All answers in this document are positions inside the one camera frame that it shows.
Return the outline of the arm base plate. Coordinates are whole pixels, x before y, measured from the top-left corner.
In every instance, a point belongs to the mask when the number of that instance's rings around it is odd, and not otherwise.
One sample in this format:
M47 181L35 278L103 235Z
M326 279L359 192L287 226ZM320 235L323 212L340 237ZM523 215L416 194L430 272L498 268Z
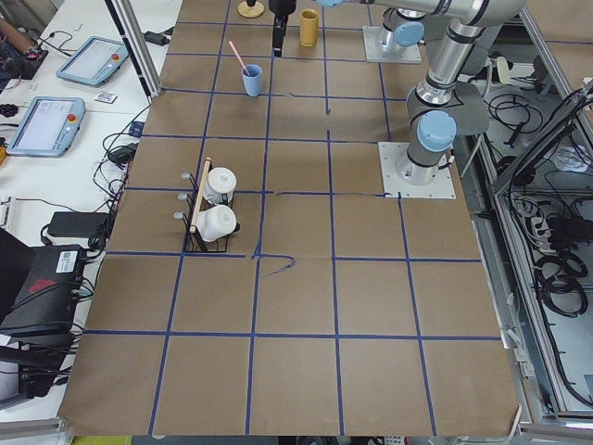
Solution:
M422 56L417 44L401 46L394 34L379 26L363 26L366 60L370 62L420 64Z
M420 167L409 160L408 145L378 144L384 194L392 198L455 199L446 154L435 166Z

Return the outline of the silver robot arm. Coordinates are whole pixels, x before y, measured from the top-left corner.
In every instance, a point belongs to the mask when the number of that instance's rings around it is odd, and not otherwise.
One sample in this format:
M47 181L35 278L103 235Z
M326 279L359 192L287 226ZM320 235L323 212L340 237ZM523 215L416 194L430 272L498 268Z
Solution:
M438 163L457 135L457 124L446 112L461 70L475 43L487 28L503 24L518 14L524 1L382 1L382 6L450 17L424 80L409 93L410 143L396 161L397 175L407 184L430 184Z
M288 18L296 11L296 1L269 1L274 14L272 31L273 54L283 54ZM368 61L419 63L418 43L424 36L425 13L403 8L388 8L383 14L381 27L364 26L363 42Z

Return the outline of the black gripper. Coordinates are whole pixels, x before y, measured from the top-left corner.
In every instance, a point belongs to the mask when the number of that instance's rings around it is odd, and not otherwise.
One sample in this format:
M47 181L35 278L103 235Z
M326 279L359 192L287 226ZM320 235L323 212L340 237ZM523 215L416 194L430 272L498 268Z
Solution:
M274 15L272 50L275 57L283 54L284 38L289 16L296 11L296 0L270 0L269 10Z

